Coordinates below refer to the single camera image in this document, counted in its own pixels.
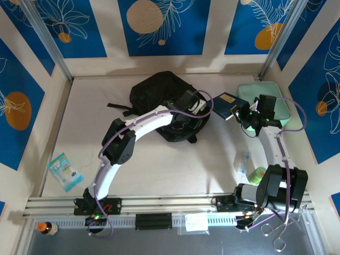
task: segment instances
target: brown bottle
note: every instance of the brown bottle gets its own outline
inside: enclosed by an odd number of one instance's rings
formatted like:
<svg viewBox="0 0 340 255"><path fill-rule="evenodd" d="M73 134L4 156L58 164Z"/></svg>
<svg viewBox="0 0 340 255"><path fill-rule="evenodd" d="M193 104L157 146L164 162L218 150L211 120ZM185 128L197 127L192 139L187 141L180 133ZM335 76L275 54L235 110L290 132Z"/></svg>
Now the brown bottle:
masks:
<svg viewBox="0 0 340 255"><path fill-rule="evenodd" d="M58 231L58 226L51 222L40 222L37 226L37 230L43 235L55 235Z"/></svg>

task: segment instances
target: mint green case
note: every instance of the mint green case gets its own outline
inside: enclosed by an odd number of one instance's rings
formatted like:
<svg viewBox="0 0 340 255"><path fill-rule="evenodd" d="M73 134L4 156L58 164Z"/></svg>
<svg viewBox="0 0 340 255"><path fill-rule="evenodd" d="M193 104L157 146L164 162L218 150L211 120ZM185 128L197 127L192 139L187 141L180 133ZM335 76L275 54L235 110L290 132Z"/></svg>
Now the mint green case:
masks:
<svg viewBox="0 0 340 255"><path fill-rule="evenodd" d="M250 105L254 104L254 98L259 97L260 94L270 95L275 97L282 97L281 91L277 84L271 81L258 81L250 82L239 85L237 89L237 96L243 100L249 102ZM291 112L287 106L286 101L277 100L275 105L276 120L281 121L281 125L284 126L291 119Z"/></svg>

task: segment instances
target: orange bottle cap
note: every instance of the orange bottle cap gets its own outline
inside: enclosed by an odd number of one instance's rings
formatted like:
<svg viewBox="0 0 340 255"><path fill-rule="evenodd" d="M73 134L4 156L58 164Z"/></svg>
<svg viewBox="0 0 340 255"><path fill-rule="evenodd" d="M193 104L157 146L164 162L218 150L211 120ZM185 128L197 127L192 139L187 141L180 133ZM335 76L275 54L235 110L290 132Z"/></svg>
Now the orange bottle cap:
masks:
<svg viewBox="0 0 340 255"><path fill-rule="evenodd" d="M47 229L47 224L45 222L40 222L37 226L37 230L43 232Z"/></svg>

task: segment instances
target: plastic bag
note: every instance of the plastic bag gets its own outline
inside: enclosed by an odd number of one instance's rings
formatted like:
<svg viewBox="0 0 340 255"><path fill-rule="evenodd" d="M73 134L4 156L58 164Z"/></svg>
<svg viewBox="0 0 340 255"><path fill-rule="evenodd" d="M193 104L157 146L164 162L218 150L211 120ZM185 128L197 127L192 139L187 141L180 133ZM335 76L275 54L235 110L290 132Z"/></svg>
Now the plastic bag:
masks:
<svg viewBox="0 0 340 255"><path fill-rule="evenodd" d="M178 235L209 235L208 214L199 212L193 214L180 214L182 224L177 228Z"/></svg>
<svg viewBox="0 0 340 255"><path fill-rule="evenodd" d="M84 179L84 176L73 168L64 153L48 163L47 167L52 171L66 192L69 192Z"/></svg>

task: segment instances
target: blue packet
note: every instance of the blue packet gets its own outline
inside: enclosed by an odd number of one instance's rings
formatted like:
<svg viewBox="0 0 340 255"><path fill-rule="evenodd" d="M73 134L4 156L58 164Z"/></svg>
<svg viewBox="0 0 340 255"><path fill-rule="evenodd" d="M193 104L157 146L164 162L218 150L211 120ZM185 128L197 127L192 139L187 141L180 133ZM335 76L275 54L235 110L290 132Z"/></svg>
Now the blue packet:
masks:
<svg viewBox="0 0 340 255"><path fill-rule="evenodd" d="M47 167L66 192L69 192L84 179L84 176L74 169L64 153L61 153L56 159L48 163Z"/></svg>

